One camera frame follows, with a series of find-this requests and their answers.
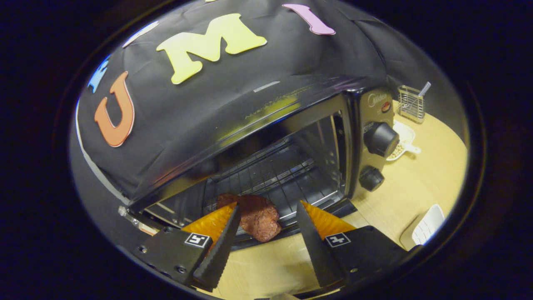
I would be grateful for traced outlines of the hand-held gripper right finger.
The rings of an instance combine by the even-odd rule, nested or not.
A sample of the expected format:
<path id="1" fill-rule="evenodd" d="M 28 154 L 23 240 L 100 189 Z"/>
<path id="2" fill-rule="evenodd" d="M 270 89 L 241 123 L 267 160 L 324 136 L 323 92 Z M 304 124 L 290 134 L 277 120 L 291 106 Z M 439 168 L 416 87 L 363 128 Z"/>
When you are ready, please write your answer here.
<path id="1" fill-rule="evenodd" d="M 371 283 L 411 254 L 373 226 L 354 227 L 304 201 L 296 220 L 322 288 Z"/>

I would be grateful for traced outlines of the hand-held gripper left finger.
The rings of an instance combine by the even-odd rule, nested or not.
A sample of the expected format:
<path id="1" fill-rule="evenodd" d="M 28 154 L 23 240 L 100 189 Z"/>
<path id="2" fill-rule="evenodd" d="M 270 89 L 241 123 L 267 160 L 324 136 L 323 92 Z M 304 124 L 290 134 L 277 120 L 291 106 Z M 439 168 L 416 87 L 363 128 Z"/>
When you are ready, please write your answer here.
<path id="1" fill-rule="evenodd" d="M 135 256 L 161 275 L 190 288 L 211 292 L 227 264 L 240 207 L 230 203 L 183 229 L 164 227 L 135 249 Z"/>

